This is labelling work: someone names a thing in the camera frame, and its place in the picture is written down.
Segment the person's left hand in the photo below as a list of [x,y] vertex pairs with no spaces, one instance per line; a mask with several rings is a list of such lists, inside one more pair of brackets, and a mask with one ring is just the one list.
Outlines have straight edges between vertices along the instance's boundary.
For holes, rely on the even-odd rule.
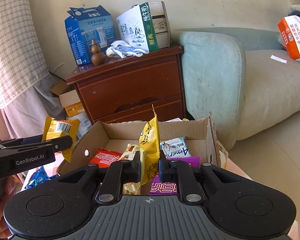
[[11,232],[3,218],[3,211],[6,203],[14,196],[15,180],[12,176],[7,177],[3,185],[4,194],[0,200],[0,239],[11,237]]

